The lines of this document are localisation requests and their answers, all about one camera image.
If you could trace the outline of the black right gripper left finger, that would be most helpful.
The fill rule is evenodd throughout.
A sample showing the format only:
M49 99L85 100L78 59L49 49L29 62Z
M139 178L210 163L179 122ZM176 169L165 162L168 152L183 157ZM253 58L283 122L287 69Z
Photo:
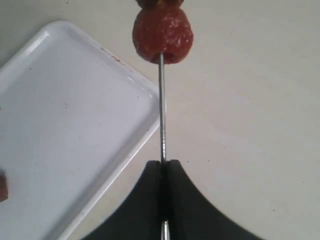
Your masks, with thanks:
M159 240L162 173L159 161L148 161L123 203L85 240Z

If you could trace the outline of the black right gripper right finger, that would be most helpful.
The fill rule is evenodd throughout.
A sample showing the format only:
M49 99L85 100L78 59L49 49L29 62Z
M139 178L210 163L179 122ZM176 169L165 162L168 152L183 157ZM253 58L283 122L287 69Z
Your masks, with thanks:
M164 165L172 240L259 240L220 212L193 184L178 160Z

